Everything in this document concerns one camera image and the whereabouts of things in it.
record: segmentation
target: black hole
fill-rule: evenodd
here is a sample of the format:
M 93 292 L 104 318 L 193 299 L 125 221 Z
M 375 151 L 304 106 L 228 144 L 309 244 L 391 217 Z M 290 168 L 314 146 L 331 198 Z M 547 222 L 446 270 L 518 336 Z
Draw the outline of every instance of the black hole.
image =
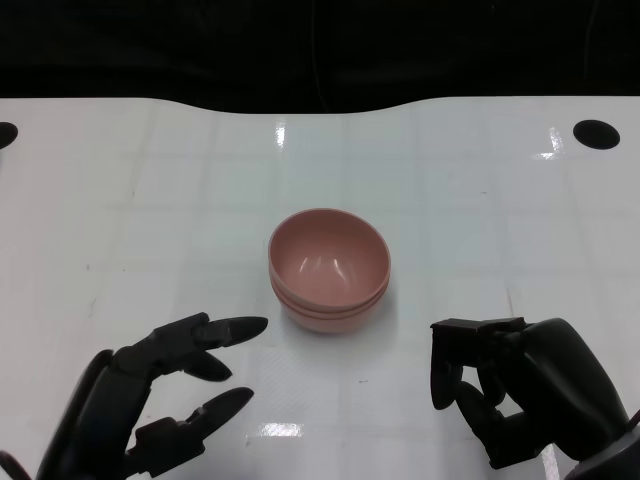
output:
M 608 123 L 583 120 L 573 127 L 573 135 L 583 145 L 597 150 L 609 150 L 620 143 L 620 134 Z
M 13 143 L 18 136 L 18 127 L 13 123 L 0 122 L 0 150 Z

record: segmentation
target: bowl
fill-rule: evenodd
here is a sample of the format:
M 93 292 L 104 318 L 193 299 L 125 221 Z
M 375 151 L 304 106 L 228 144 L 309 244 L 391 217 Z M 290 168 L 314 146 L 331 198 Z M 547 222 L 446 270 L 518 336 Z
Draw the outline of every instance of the bowl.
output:
M 285 219 L 269 241 L 269 275 L 296 305 L 351 310 L 389 282 L 391 257 L 369 223 L 341 210 L 305 210 Z
M 308 310 L 296 303 L 294 303 L 291 299 L 287 298 L 286 295 L 278 288 L 277 285 L 275 285 L 273 282 L 271 282 L 271 288 L 273 289 L 273 293 L 275 293 L 276 297 L 278 297 L 278 300 L 280 300 L 280 303 L 285 303 L 286 306 L 291 309 L 291 310 L 295 310 L 296 312 L 302 314 L 302 315 L 306 315 L 309 317 L 313 317 L 313 318 L 317 318 L 318 320 L 339 320 L 342 318 L 346 318 L 349 316 L 353 316 L 357 313 L 360 313 L 366 309 L 368 309 L 371 305 L 373 305 L 374 303 L 378 302 L 382 296 L 385 294 L 385 292 L 387 291 L 387 287 L 388 287 L 388 283 L 387 285 L 385 285 L 385 287 L 380 291 L 380 293 L 378 293 L 375 297 L 373 297 L 370 301 L 368 301 L 367 303 L 364 303 L 356 308 L 352 308 L 350 310 L 345 310 L 343 312 L 315 312 L 313 310 Z
M 382 298 L 382 296 L 380 296 L 376 301 L 368 304 L 367 308 L 360 310 L 358 313 L 350 314 L 342 318 L 323 319 L 299 312 L 295 307 L 291 306 L 286 299 L 280 297 L 275 288 L 274 293 L 276 297 L 278 297 L 278 300 L 280 300 L 282 309 L 290 319 L 301 327 L 318 333 L 348 333 L 357 330 L 364 325 L 377 310 L 380 305 L 380 298 Z

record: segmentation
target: bowl rim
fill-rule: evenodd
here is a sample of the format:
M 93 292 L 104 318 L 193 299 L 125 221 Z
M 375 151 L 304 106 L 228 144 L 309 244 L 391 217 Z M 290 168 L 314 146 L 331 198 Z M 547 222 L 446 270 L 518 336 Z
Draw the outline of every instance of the bowl rim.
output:
M 356 308 L 352 308 L 350 310 L 344 310 L 344 311 L 341 311 L 341 312 L 330 312 L 330 313 L 327 313 L 327 312 L 314 312 L 312 310 L 308 310 L 308 309 L 304 308 L 301 305 L 298 305 L 293 300 L 288 298 L 286 296 L 286 294 L 284 294 L 278 288 L 278 286 L 273 283 L 273 280 L 271 281 L 271 289 L 273 290 L 274 295 L 276 296 L 278 301 L 280 301 L 280 303 L 285 304 L 287 308 L 295 311 L 299 315 L 304 315 L 306 317 L 313 318 L 314 320 L 322 320 L 322 321 L 327 321 L 327 322 L 334 322 L 334 321 L 338 321 L 338 320 L 346 320 L 346 319 L 349 319 L 349 318 L 351 318 L 351 317 L 353 317 L 355 315 L 359 315 L 359 314 L 361 314 L 363 312 L 366 312 L 371 307 L 376 305 L 380 300 L 382 300 L 382 297 L 384 297 L 384 294 L 387 292 L 388 288 L 389 288 L 389 284 L 385 285 L 380 290 L 380 292 L 378 292 L 378 294 L 374 298 L 372 298 L 368 302 L 363 303 L 362 305 L 360 305 L 360 306 L 358 306 Z M 316 316 L 316 314 L 318 314 L 318 315 L 327 315 L 329 318 L 318 317 L 318 316 Z
M 355 219 L 357 221 L 360 221 L 362 223 L 364 223 L 367 227 L 369 227 L 375 234 L 376 236 L 380 239 L 380 241 L 382 242 L 382 245 L 384 246 L 384 250 L 386 252 L 386 259 L 387 259 L 387 269 L 384 275 L 384 278 L 382 279 L 382 281 L 376 286 L 376 288 L 372 291 L 372 293 L 370 293 L 368 296 L 358 300 L 355 303 L 348 303 L 348 304 L 331 304 L 331 305 L 325 305 L 325 304 L 321 304 L 321 303 L 316 303 L 313 300 L 300 295 L 297 292 L 294 292 L 291 288 L 289 288 L 287 286 L 287 284 L 282 280 L 282 278 L 280 277 L 280 275 L 278 275 L 278 272 L 276 271 L 275 267 L 273 266 L 273 262 L 271 259 L 271 249 L 272 249 L 272 245 L 273 245 L 273 238 L 275 237 L 276 233 L 278 233 L 278 231 L 280 230 L 280 228 L 287 222 L 293 220 L 295 217 L 299 217 L 302 215 L 308 215 L 310 213 L 316 213 L 316 212 L 331 212 L 331 213 L 337 213 L 339 215 L 346 215 L 348 217 L 351 217 L 352 219 Z M 351 212 L 347 212 L 345 210 L 340 210 L 338 208 L 308 208 L 306 210 L 301 210 L 299 212 L 296 212 L 292 215 L 289 215 L 287 218 L 285 218 L 284 220 L 282 220 L 278 226 L 273 230 L 273 232 L 271 233 L 271 237 L 269 238 L 269 245 L 267 247 L 267 255 L 269 257 L 269 273 L 275 277 L 276 279 L 276 283 L 278 283 L 279 285 L 283 285 L 284 287 L 286 287 L 286 290 L 288 292 L 291 292 L 291 294 L 294 297 L 298 297 L 299 299 L 301 299 L 303 302 L 308 303 L 309 305 L 314 305 L 314 306 L 318 306 L 319 308 L 330 308 L 333 311 L 344 311 L 344 310 L 351 310 L 353 308 L 357 308 L 360 305 L 363 305 L 365 303 L 367 303 L 368 301 L 370 301 L 373 297 L 376 296 L 376 294 L 378 294 L 380 292 L 380 290 L 384 287 L 385 283 L 389 282 L 389 279 L 391 277 L 391 252 L 389 251 L 389 246 L 387 245 L 387 242 L 385 241 L 384 237 L 380 234 L 380 232 L 376 229 L 376 227 L 374 227 L 373 225 L 371 225 L 369 222 L 367 222 L 365 219 L 351 213 Z

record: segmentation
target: table surface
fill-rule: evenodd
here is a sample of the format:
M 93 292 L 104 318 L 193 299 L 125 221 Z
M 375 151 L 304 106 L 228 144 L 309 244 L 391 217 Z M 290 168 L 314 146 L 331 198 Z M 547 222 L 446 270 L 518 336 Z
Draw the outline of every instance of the table surface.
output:
M 493 471 L 430 400 L 429 325 L 560 316 L 640 408 L 636 98 L 452 98 L 354 115 L 234 115 L 148 99 L 1 100 L 0 446 L 35 474 L 92 356 L 196 312 L 262 315 L 218 351 L 224 384 L 159 379 L 140 425 L 256 396 L 163 478 L 556 479 L 559 449 Z M 590 150 L 580 120 L 620 145 Z M 271 292 L 267 242 L 292 212 L 354 212 L 387 240 L 383 308 L 307 333 Z M 503 408 L 516 411 L 513 403 Z

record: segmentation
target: stacked bowls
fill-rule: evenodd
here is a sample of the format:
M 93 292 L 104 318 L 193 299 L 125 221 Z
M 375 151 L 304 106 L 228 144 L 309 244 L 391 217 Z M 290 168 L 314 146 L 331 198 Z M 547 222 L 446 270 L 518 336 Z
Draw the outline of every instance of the stacked bowls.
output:
M 313 209 L 284 220 L 269 242 L 271 287 L 287 315 L 323 333 L 352 331 L 379 305 L 391 273 L 378 231 L 341 210 Z

